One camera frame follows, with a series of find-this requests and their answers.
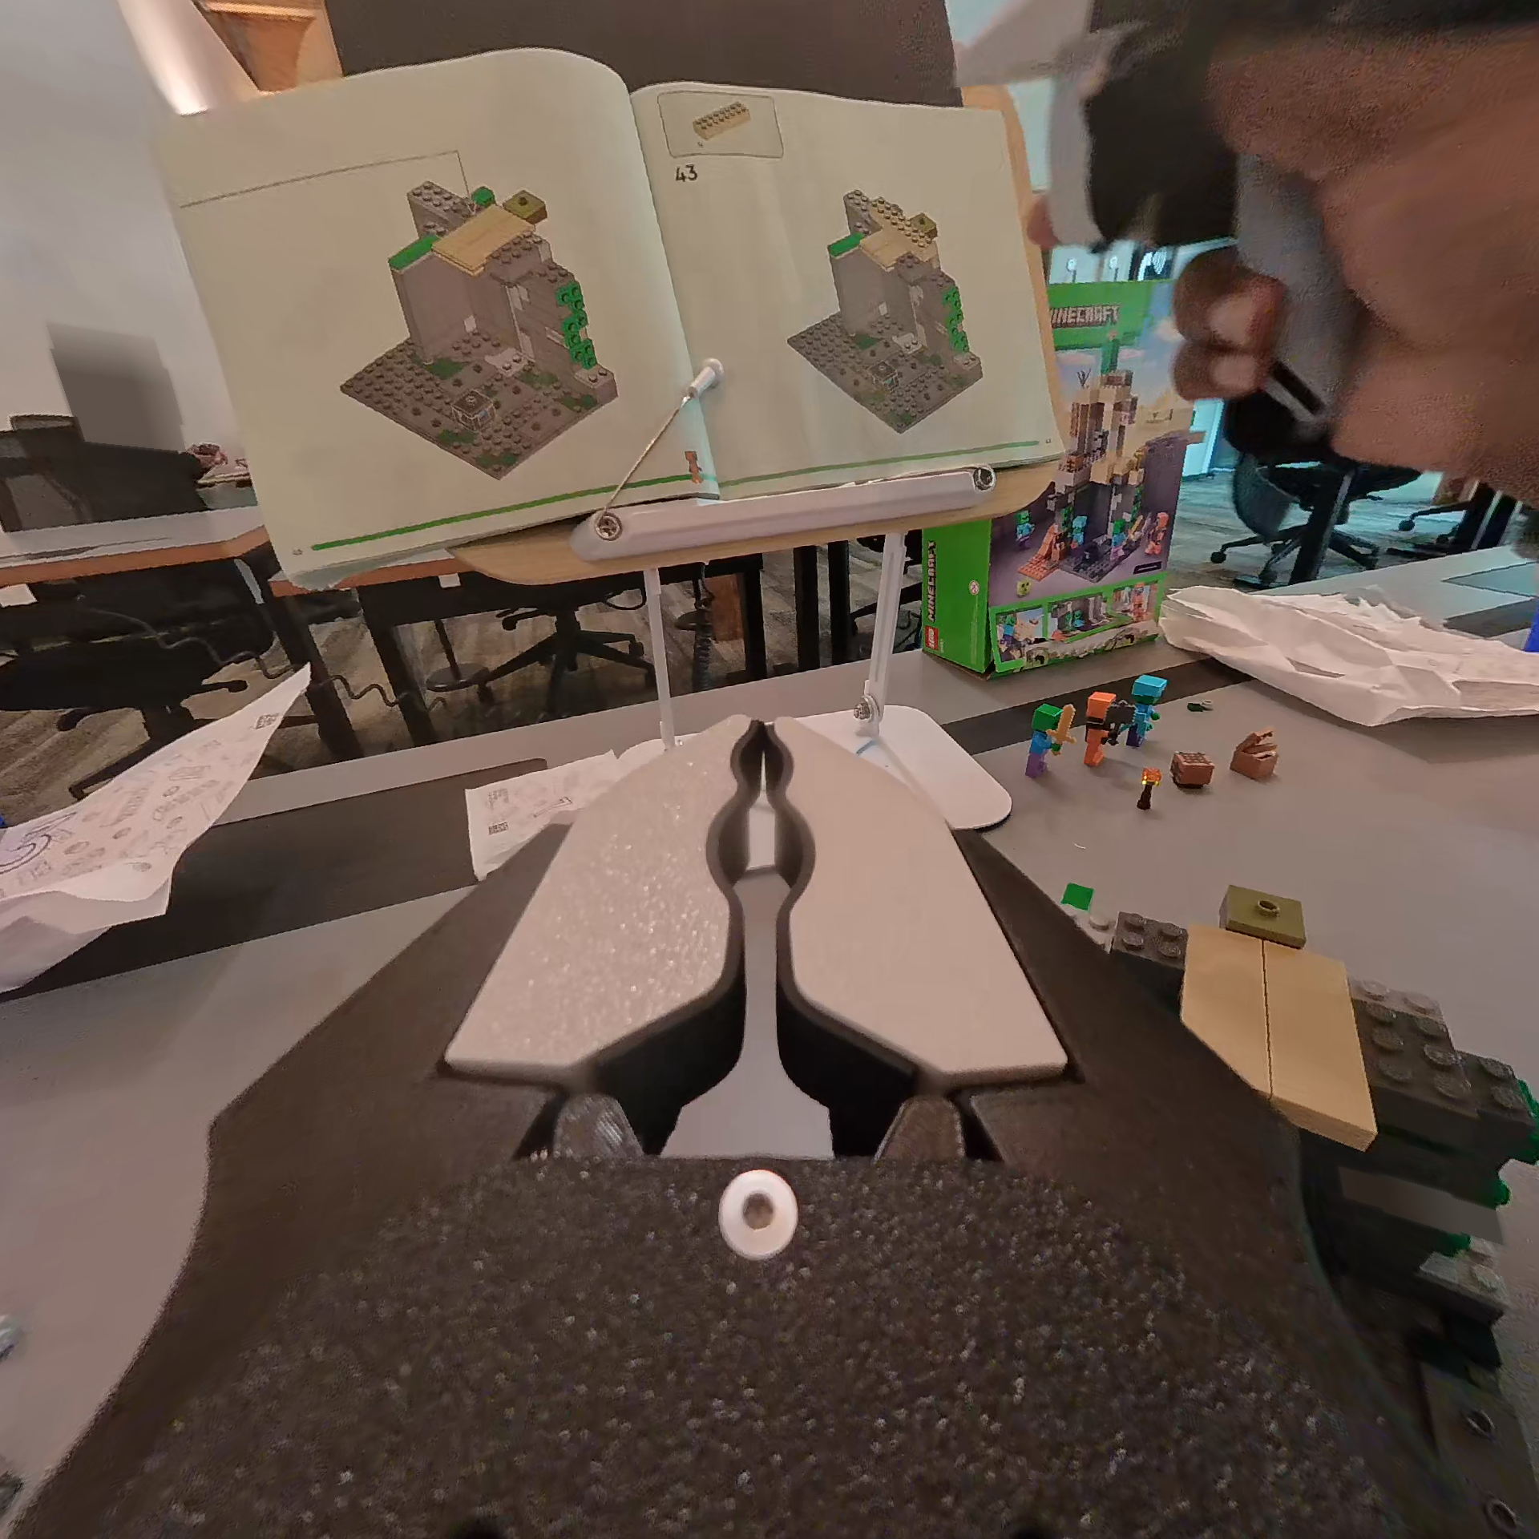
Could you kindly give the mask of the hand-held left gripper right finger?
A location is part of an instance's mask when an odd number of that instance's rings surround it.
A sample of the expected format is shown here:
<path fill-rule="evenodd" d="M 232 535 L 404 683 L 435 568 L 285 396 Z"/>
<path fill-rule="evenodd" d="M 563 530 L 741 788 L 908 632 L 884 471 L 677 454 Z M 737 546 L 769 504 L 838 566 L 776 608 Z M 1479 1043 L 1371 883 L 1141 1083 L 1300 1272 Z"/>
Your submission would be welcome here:
<path fill-rule="evenodd" d="M 868 1158 L 912 1098 L 1060 1081 L 1069 1057 L 946 819 L 794 718 L 765 727 L 787 896 L 774 1028 L 833 1154 Z"/>

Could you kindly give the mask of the small white paper leaflet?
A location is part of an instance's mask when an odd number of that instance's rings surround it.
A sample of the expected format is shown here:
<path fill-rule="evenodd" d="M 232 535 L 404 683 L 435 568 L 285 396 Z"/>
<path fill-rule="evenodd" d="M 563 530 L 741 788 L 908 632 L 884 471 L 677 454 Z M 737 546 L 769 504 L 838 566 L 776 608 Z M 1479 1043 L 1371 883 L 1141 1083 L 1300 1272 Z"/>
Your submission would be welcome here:
<path fill-rule="evenodd" d="M 604 753 L 466 790 L 474 879 L 485 879 L 545 828 L 571 821 L 607 792 L 618 773 L 618 759 Z"/>

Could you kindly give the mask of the grey green toy brick model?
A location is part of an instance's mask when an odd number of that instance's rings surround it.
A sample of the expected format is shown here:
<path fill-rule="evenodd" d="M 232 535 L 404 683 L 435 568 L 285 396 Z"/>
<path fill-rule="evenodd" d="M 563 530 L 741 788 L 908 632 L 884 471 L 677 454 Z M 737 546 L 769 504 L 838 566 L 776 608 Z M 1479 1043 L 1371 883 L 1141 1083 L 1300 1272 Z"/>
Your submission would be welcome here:
<path fill-rule="evenodd" d="M 1302 947 L 1302 914 L 1230 889 L 1217 927 L 1064 912 L 1294 1134 L 1313 1255 L 1481 1535 L 1534 1535 L 1534 1475 L 1498 1383 L 1507 1165 L 1534 1167 L 1534 1101 L 1509 1065 L 1456 1050 L 1434 999 L 1349 978 Z"/>

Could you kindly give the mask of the black office chair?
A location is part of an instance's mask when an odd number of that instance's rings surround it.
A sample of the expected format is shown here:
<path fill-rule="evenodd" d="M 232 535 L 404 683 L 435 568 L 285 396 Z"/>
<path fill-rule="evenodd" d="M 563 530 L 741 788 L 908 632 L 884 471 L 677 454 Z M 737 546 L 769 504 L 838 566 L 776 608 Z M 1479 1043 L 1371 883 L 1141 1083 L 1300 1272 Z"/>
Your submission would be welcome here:
<path fill-rule="evenodd" d="M 1243 454 L 1232 475 L 1236 519 L 1249 531 L 1208 555 L 1223 564 L 1230 550 L 1263 546 L 1258 575 L 1234 575 L 1232 586 L 1269 590 L 1280 583 L 1278 566 L 1289 553 L 1337 553 L 1362 572 L 1379 563 L 1379 548 L 1340 533 L 1349 506 L 1377 493 L 1406 487 L 1419 473 L 1406 467 L 1366 465 L 1335 453 L 1322 460 L 1276 464 Z"/>
<path fill-rule="evenodd" d="M 562 711 L 562 685 L 565 676 L 576 671 L 578 660 L 611 661 L 637 669 L 644 682 L 657 683 L 655 665 L 646 656 L 642 641 L 629 630 L 591 630 L 580 623 L 580 610 L 607 605 L 613 606 L 626 594 L 642 594 L 639 574 L 607 575 L 552 585 L 497 583 L 485 574 L 468 572 L 461 577 L 457 594 L 461 605 L 457 614 L 490 612 L 503 630 L 514 630 L 521 621 L 549 619 L 552 630 L 538 643 L 525 647 L 497 667 L 463 665 L 448 639 L 446 621 L 433 619 L 432 627 L 446 663 L 426 674 L 422 685 L 435 694 L 472 689 L 485 704 L 490 700 L 490 683 L 518 671 L 547 665 L 547 685 L 543 696 L 543 716 L 556 718 Z"/>
<path fill-rule="evenodd" d="M 39 495 L 76 526 L 201 513 L 201 475 L 184 451 L 102 445 L 61 421 L 14 418 L 3 432 L 3 528 L 45 528 Z M 32 603 L 3 608 L 1 707 L 56 711 L 61 729 L 133 711 L 148 740 L 166 744 L 195 727 L 186 700 L 274 641 L 248 583 L 224 566 L 32 594 Z"/>

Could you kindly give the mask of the wooden background desk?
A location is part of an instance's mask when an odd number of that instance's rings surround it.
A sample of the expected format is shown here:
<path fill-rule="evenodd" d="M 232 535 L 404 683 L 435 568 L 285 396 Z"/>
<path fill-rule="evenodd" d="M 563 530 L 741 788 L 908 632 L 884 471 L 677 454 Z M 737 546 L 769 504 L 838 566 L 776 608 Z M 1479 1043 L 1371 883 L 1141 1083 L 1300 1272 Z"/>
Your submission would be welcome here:
<path fill-rule="evenodd" d="M 640 574 L 626 570 L 624 559 L 584 561 L 569 548 L 571 531 L 571 524 L 558 524 L 464 544 L 453 552 L 399 557 L 344 577 L 333 588 L 303 588 L 279 572 L 263 530 L 250 528 L 215 542 L 27 555 L 17 564 L 3 566 L 3 590 L 115 583 L 122 575 L 224 566 L 237 572 L 252 588 L 256 603 L 268 610 L 281 645 L 296 634 L 300 601 L 336 601 L 351 594 L 410 740 L 422 746 L 435 740 L 428 718 L 430 691 L 406 661 L 399 643 L 404 627 L 503 610 L 554 608 L 565 614 L 582 603 L 609 599 L 640 585 Z"/>

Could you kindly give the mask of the dark grey panel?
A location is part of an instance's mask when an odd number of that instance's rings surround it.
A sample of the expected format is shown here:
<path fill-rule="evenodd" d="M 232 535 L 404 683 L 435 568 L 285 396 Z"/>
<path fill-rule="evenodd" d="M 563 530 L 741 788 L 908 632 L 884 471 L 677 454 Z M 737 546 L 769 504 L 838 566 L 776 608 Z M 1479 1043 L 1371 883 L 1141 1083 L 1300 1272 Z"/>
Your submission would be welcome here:
<path fill-rule="evenodd" d="M 569 51 L 651 84 L 807 90 L 955 106 L 941 2 L 327 2 L 340 70 Z"/>

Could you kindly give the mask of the large white paper sheet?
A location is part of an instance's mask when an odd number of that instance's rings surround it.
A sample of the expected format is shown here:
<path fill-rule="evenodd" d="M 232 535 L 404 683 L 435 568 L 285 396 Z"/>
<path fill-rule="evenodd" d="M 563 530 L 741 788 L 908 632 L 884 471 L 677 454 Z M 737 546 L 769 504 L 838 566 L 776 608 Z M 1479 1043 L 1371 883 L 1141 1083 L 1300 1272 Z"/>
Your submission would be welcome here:
<path fill-rule="evenodd" d="M 311 669 L 301 667 L 71 808 L 3 832 L 3 993 L 105 931 L 166 911 L 180 856 L 245 788 L 309 682 Z"/>

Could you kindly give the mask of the grey desk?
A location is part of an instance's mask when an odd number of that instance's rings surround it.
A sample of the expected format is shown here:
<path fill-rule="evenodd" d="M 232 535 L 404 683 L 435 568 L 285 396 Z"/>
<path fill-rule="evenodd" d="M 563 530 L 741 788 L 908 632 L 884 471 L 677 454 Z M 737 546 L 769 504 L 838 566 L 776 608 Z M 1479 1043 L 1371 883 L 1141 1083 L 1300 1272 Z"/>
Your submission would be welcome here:
<path fill-rule="evenodd" d="M 1166 678 L 1152 762 L 1208 753 L 1205 790 L 1163 786 L 1135 812 L 1135 770 L 1065 753 L 1021 779 L 1027 707 Z M 1534 1077 L 1534 718 L 1342 724 L 1161 641 L 981 682 L 915 652 L 891 696 L 939 722 L 1012 799 L 988 839 L 1049 898 L 1091 889 L 1093 914 L 1210 925 L 1232 883 L 1296 898 L 1309 945 L 1348 971 L 1434 997 L 1454 1041 Z M 1190 715 L 1186 700 L 1214 709 Z M 1274 777 L 1228 770 L 1274 731 Z M 265 920 L 219 949 L 67 964 L 63 982 L 3 999 L 3 1469 L 23 1479 L 3 1535 L 21 1535 L 45 1482 L 131 1363 L 186 1255 L 204 1196 L 206 1134 L 325 1013 L 468 889 L 463 814 L 426 852 L 393 830 L 399 901 L 349 900 L 303 929 Z"/>

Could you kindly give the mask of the green toy set box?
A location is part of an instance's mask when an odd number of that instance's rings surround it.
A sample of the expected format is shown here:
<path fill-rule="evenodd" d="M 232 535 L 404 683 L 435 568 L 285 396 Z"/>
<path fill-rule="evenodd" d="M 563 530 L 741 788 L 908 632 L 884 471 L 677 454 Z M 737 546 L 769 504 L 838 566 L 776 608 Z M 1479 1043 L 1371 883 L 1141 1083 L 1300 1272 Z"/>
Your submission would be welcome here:
<path fill-rule="evenodd" d="M 1155 636 L 1192 418 L 1172 293 L 1047 288 L 1064 456 L 1010 511 L 923 531 L 926 654 L 1012 674 Z"/>

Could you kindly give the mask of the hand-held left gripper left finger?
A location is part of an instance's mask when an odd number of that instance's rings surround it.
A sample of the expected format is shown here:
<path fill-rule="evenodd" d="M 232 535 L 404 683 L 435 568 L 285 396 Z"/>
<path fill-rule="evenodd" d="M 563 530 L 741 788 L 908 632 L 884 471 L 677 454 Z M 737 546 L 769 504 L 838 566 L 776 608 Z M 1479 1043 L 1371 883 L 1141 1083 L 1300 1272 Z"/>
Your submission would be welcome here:
<path fill-rule="evenodd" d="M 644 1152 L 743 1046 L 745 817 L 759 724 L 730 716 L 633 768 L 560 839 L 444 1066 L 602 1094 Z"/>

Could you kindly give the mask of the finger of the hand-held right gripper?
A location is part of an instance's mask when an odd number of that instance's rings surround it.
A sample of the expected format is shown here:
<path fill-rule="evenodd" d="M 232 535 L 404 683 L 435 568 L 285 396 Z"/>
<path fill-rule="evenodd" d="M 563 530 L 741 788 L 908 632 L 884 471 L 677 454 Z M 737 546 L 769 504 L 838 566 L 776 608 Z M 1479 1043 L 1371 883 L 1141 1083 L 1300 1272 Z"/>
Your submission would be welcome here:
<path fill-rule="evenodd" d="M 1043 194 L 1051 244 L 1102 247 L 1102 231 L 1089 205 L 1089 128 L 1086 101 L 1102 82 L 1100 66 L 1076 61 L 1051 82 L 1047 110 L 1047 189 Z"/>

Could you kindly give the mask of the open instruction booklet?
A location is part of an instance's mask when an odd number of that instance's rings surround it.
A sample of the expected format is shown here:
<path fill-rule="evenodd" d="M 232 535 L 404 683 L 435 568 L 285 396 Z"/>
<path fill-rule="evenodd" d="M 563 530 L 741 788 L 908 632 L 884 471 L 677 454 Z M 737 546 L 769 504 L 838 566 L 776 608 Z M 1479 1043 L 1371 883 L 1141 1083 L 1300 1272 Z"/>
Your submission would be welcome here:
<path fill-rule="evenodd" d="M 159 169 L 283 575 L 1062 449 L 996 110 L 488 51 L 179 115 Z"/>

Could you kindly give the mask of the crumpled white paper bag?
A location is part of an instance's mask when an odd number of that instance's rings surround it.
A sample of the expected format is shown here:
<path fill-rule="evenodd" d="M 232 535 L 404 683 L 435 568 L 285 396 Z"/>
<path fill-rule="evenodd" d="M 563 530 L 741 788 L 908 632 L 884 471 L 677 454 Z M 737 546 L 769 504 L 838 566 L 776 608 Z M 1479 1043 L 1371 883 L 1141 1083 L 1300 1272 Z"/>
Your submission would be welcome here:
<path fill-rule="evenodd" d="M 1164 597 L 1163 639 L 1353 726 L 1536 715 L 1536 658 L 1338 594 L 1192 586 Z"/>

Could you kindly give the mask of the white book stand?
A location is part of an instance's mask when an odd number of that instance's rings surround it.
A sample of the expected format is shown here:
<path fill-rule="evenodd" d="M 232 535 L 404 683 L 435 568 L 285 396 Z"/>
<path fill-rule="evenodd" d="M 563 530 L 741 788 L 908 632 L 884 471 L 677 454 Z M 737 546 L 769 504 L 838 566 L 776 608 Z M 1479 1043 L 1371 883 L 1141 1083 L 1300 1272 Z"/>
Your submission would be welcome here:
<path fill-rule="evenodd" d="M 901 553 L 912 530 L 996 517 L 1036 497 L 1047 464 L 985 471 L 926 473 L 736 502 L 681 498 L 609 508 L 574 524 L 551 524 L 461 544 L 453 557 L 505 585 L 556 585 L 604 574 L 642 572 L 646 623 L 661 652 L 661 568 L 703 564 L 747 553 L 855 542 L 880 535 L 877 616 L 868 674 L 849 711 L 803 722 L 902 781 L 948 826 L 983 832 L 1003 823 L 1012 799 L 950 735 L 913 705 L 891 696 Z"/>

